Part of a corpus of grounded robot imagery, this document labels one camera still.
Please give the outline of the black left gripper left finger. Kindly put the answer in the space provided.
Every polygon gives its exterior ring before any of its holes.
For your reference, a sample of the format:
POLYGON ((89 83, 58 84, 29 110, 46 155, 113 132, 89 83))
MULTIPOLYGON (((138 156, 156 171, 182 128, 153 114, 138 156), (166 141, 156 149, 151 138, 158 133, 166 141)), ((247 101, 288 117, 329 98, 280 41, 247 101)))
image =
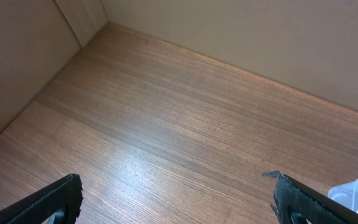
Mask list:
POLYGON ((69 174, 0 210, 0 224, 75 223, 83 188, 78 174, 69 174))

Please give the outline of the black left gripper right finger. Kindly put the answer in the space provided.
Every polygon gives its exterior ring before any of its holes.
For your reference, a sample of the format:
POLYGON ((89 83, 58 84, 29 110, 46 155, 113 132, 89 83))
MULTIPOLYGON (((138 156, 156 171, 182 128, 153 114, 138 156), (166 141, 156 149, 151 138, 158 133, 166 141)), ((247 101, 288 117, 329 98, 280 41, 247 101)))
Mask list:
POLYGON ((289 175, 275 170, 263 177, 276 180, 274 214, 280 224, 358 224, 358 213, 331 200, 289 175))

